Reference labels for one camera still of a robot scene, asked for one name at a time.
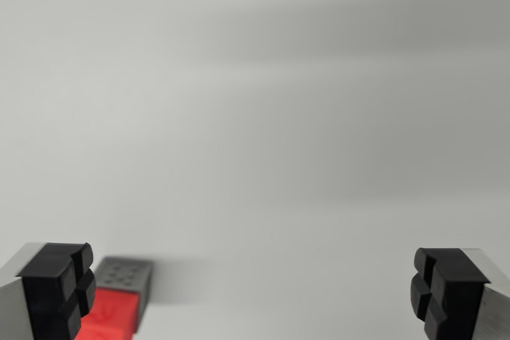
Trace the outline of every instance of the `dotted gray block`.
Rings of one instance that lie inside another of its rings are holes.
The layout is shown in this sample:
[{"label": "dotted gray block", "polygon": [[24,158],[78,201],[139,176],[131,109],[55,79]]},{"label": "dotted gray block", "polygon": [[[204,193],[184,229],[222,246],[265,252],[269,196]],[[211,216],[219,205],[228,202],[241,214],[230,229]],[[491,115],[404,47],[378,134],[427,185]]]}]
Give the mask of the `dotted gray block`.
[{"label": "dotted gray block", "polygon": [[153,263],[149,260],[107,256],[95,272],[98,288],[139,294],[137,330],[149,303],[152,270]]}]

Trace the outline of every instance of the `white surface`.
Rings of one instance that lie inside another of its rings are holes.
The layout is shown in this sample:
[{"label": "white surface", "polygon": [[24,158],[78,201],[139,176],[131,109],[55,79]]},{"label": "white surface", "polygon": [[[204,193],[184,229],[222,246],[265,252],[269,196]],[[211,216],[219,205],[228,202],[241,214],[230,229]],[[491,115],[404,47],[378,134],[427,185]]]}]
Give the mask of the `white surface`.
[{"label": "white surface", "polygon": [[425,338],[417,247],[510,271],[508,1],[0,0],[0,260],[161,259],[139,340]]}]

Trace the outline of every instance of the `red block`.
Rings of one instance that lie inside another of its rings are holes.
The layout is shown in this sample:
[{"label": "red block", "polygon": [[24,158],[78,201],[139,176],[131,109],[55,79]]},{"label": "red block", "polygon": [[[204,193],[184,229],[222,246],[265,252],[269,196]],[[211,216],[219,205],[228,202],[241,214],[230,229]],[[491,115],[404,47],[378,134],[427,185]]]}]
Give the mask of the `red block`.
[{"label": "red block", "polygon": [[81,319],[76,340],[131,340],[138,303],[138,294],[97,288],[92,310]]}]

